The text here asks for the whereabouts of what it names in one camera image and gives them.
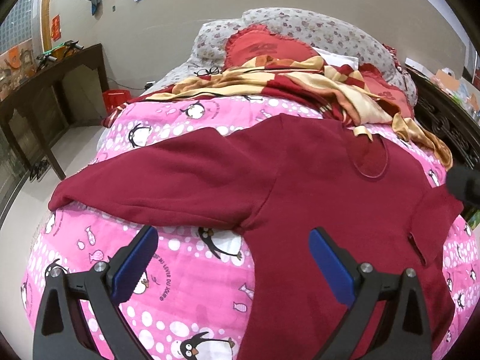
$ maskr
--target screw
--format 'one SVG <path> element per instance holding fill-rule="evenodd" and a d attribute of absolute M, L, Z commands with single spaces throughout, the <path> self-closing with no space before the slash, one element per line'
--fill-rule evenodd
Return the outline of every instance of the screw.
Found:
<path fill-rule="evenodd" d="M 417 272 L 413 268 L 405 269 L 405 273 L 409 278 L 414 278 L 417 275 Z"/>
<path fill-rule="evenodd" d="M 371 271 L 374 270 L 374 267 L 369 262 L 363 262 L 360 265 L 360 269 L 363 273 L 369 274 Z"/>
<path fill-rule="evenodd" d="M 107 267 L 107 264 L 105 261 L 99 261 L 95 264 L 93 269 L 95 269 L 95 272 L 103 272 L 105 271 L 106 267 Z"/>
<path fill-rule="evenodd" d="M 62 270 L 58 267 L 55 267 L 51 270 L 50 272 L 50 277 L 51 278 L 56 278 L 57 276 L 60 276 L 60 273 L 62 272 Z"/>

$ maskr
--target penguin print bedsheet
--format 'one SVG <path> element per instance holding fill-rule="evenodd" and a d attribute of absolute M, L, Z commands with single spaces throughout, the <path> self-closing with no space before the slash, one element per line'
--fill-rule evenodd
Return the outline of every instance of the penguin print bedsheet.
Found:
<path fill-rule="evenodd" d="M 265 96 L 130 104 L 109 129 L 92 163 L 199 128 L 213 127 L 229 135 L 280 113 L 322 118 L 319 112 L 290 100 Z M 366 128 L 414 156 L 432 186 L 445 182 L 445 169 L 432 152 L 401 141 L 389 126 Z M 131 176 L 125 169 L 125 177 Z M 33 247 L 20 288 L 31 326 L 37 318 L 49 264 L 56 262 L 66 272 L 88 270 L 128 244 L 140 228 L 138 223 L 80 203 L 52 213 Z M 127 323 L 154 360 L 235 359 L 255 294 L 254 261 L 248 245 L 231 231 L 195 226 L 157 230 L 157 251 L 131 299 L 120 305 Z M 453 345 L 479 300 L 479 269 L 475 238 L 458 217 L 443 246 L 443 273 L 455 303 L 455 315 L 434 360 L 440 360 Z M 101 354 L 112 359 L 91 305 L 83 301 L 82 307 Z"/>

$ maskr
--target red plastic bin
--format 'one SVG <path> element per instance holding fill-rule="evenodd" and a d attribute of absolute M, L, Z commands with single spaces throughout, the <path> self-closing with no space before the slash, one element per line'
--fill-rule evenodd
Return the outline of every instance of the red plastic bin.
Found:
<path fill-rule="evenodd" d="M 126 89 L 112 89 L 102 93 L 106 113 L 111 114 L 116 107 L 131 99 L 130 91 Z"/>

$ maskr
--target sweater sleeve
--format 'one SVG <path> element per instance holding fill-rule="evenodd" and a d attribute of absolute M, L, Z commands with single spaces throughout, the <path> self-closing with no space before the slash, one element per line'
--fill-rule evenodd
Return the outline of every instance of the sweater sleeve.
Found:
<path fill-rule="evenodd" d="M 139 224 L 242 227 L 272 190 L 284 137 L 281 115 L 227 137 L 202 128 L 88 166 L 57 186 L 49 209 L 78 201 Z"/>

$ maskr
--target plaid blanket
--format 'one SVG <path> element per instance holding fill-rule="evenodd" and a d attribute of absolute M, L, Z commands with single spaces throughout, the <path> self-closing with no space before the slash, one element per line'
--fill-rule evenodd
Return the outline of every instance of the plaid blanket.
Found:
<path fill-rule="evenodd" d="M 232 67 L 215 75 L 189 77 L 134 101 L 176 102 L 233 95 L 277 96 L 294 100 L 322 112 L 326 119 L 341 121 L 347 127 L 388 124 L 399 138 L 432 149 L 447 169 L 453 164 L 450 150 L 440 139 L 411 118 L 404 119 L 394 100 L 371 93 L 359 71 L 347 65 L 330 66 L 321 56 L 296 62 L 261 55 L 241 67 Z"/>

